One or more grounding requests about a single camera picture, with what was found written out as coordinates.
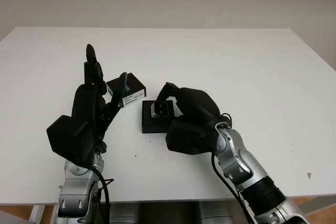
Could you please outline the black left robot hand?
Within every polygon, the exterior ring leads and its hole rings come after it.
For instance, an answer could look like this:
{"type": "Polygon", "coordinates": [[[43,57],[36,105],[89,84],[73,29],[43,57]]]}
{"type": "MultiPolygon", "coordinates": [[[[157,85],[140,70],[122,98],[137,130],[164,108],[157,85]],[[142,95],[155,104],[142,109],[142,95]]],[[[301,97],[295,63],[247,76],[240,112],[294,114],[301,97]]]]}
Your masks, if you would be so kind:
{"type": "Polygon", "coordinates": [[[112,91],[111,101],[106,102],[103,96],[107,94],[107,84],[91,44],[86,46],[86,59],[85,82],[76,90],[71,116],[88,122],[92,130],[94,150],[105,153],[107,145],[103,141],[104,135],[121,109],[122,97],[127,86],[127,73],[121,73],[117,79],[117,86],[112,91]]]}

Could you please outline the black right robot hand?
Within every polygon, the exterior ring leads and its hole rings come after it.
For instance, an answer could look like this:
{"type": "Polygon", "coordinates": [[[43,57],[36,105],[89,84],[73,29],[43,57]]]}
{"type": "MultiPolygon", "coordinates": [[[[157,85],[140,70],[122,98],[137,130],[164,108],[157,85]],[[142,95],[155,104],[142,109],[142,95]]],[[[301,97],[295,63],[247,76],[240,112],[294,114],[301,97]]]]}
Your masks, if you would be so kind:
{"type": "Polygon", "coordinates": [[[193,124],[206,127],[223,121],[214,100],[202,90],[179,88],[175,84],[167,82],[156,100],[164,102],[169,97],[176,99],[176,106],[180,112],[193,124]]]}

